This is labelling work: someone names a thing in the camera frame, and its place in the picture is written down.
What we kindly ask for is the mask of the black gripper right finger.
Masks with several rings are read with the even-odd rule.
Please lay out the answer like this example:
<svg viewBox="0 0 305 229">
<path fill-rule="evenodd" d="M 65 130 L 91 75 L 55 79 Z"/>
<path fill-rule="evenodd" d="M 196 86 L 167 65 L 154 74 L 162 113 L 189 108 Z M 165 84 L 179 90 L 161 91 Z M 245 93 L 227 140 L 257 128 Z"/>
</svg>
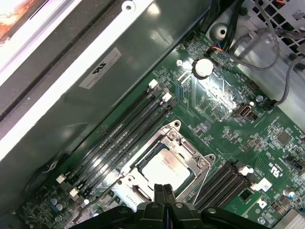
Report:
<svg viewBox="0 0 305 229">
<path fill-rule="evenodd" d="M 259 223 L 217 207 L 197 212 L 193 205 L 176 201 L 170 184 L 165 185 L 165 203 L 174 229 L 265 229 Z"/>
</svg>

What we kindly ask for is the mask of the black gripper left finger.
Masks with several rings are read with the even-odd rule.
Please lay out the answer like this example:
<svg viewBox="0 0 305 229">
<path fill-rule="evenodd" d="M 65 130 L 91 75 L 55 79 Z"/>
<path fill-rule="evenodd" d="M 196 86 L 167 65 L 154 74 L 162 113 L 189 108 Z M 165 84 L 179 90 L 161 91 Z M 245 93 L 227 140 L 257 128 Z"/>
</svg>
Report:
<svg viewBox="0 0 305 229">
<path fill-rule="evenodd" d="M 92 217 L 73 229 L 165 229 L 166 202 L 164 187 L 154 185 L 154 201 L 143 202 L 133 211 L 118 206 Z"/>
</svg>

